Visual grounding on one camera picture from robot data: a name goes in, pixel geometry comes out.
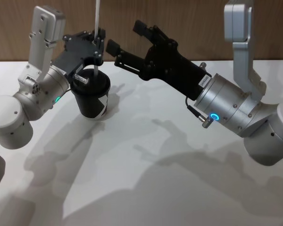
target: label sticker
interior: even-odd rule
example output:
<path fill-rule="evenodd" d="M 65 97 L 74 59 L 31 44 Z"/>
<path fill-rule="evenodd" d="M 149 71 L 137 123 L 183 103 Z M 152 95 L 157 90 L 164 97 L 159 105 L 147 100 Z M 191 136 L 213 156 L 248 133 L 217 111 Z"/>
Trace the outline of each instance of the label sticker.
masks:
<path fill-rule="evenodd" d="M 61 72 L 63 75 L 65 75 L 66 74 L 66 72 L 65 71 L 63 71 L 62 69 L 59 69 L 58 67 L 56 67 L 55 65 L 51 65 L 51 67 L 53 68 L 53 69 L 55 69 L 55 70 L 58 70 L 59 72 Z"/>
<path fill-rule="evenodd" d="M 83 69 L 83 64 L 81 64 L 81 66 L 79 66 L 79 67 L 77 68 L 77 70 L 75 71 L 75 73 L 78 74 L 78 73 L 80 72 L 80 70 L 82 70 L 82 69 Z"/>
<path fill-rule="evenodd" d="M 203 77 L 203 79 L 198 83 L 201 87 L 205 88 L 207 83 L 211 80 L 211 77 L 209 77 L 207 74 Z"/>

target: white table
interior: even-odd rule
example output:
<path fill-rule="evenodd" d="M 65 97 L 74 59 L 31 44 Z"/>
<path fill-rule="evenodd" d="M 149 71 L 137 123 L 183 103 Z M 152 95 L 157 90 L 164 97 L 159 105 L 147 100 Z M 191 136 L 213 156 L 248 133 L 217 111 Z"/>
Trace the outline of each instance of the white table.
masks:
<path fill-rule="evenodd" d="M 207 64 L 233 81 L 232 62 Z M 24 66 L 0 62 L 0 95 Z M 283 102 L 283 61 L 254 67 L 263 102 Z M 203 129 L 162 81 L 100 69 L 112 84 L 104 119 L 85 119 L 69 92 L 32 122 L 27 146 L 0 146 L 0 226 L 283 226 L 283 160 L 261 166 L 231 131 Z"/>

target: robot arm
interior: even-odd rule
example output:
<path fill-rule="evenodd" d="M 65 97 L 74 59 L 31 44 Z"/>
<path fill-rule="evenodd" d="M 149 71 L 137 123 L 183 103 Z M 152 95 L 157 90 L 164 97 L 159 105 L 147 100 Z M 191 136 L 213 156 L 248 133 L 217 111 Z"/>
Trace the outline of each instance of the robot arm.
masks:
<path fill-rule="evenodd" d="M 147 28 L 136 21 L 133 31 L 145 36 L 153 46 L 145 59 L 125 52 L 109 40 L 106 51 L 116 57 L 115 65 L 137 74 L 143 80 L 161 79 L 208 115 L 204 117 L 187 104 L 188 109 L 208 128 L 213 121 L 244 137 L 244 144 L 257 162 L 273 165 L 283 158 L 283 103 L 267 105 L 260 100 L 266 84 L 253 69 L 252 1 L 230 1 L 225 7 L 225 38 L 233 42 L 236 86 L 219 74 L 205 70 L 181 56 L 177 42 L 157 26 Z"/>
<path fill-rule="evenodd" d="M 35 7 L 29 61 L 19 76 L 19 91 L 0 96 L 0 144 L 7 149 L 25 146 L 33 136 L 29 121 L 41 118 L 68 90 L 87 65 L 101 65 L 105 31 L 97 39 L 82 32 L 63 37 L 64 15 L 48 6 Z M 64 39 L 65 51 L 51 62 L 57 41 Z"/>

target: blue led ring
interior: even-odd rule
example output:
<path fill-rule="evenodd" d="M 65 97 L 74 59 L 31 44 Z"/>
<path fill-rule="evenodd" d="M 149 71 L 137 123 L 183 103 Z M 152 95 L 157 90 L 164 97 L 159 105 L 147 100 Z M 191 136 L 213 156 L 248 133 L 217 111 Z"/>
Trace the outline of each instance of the blue led ring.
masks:
<path fill-rule="evenodd" d="M 218 121 L 219 120 L 219 115 L 212 113 L 211 118 Z"/>

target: wooden wall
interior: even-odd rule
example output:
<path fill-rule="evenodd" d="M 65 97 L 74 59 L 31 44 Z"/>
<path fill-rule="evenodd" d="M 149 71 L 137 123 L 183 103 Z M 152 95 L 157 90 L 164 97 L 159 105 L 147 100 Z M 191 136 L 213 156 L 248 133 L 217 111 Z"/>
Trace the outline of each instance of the wooden wall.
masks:
<path fill-rule="evenodd" d="M 224 41 L 223 10 L 228 0 L 102 0 L 100 26 L 139 56 L 150 43 L 132 31 L 136 19 L 158 25 L 192 60 L 232 58 Z M 93 30 L 95 0 L 0 0 L 0 61 L 27 60 L 28 34 L 36 5 L 51 5 L 66 16 L 65 33 Z M 256 59 L 283 59 L 283 0 L 255 0 Z M 62 43 L 55 50 L 57 55 Z M 106 60 L 112 58 L 105 54 Z"/>

